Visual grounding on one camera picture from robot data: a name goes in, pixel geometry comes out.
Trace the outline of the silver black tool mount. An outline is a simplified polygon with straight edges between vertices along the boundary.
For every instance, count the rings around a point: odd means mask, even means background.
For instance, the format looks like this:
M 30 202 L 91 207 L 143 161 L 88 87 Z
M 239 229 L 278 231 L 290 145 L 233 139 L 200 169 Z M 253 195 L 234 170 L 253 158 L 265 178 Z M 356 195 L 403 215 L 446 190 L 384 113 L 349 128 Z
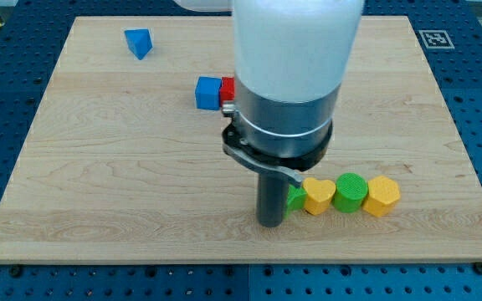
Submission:
M 223 151 L 261 176 L 299 187 L 300 174 L 325 156 L 339 88 L 301 102 L 270 99 L 234 80 L 235 99 L 223 115 L 231 119 L 223 131 Z

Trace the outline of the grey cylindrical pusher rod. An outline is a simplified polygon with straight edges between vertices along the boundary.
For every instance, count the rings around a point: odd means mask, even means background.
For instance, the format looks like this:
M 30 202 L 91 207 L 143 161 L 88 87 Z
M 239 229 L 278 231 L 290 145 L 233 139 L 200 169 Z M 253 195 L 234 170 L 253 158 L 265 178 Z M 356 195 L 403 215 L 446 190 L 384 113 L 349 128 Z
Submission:
M 289 184 L 278 178 L 259 175 L 256 217 L 264 227 L 277 227 L 285 218 Z

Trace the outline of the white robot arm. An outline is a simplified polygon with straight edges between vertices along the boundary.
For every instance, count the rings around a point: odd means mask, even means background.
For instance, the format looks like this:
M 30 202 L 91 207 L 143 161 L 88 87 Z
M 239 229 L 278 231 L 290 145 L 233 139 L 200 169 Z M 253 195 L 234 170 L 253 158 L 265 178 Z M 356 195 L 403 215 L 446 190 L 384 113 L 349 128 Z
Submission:
M 324 157 L 363 0 L 175 0 L 233 16 L 235 96 L 223 151 L 258 174 L 256 217 L 285 218 L 290 186 Z

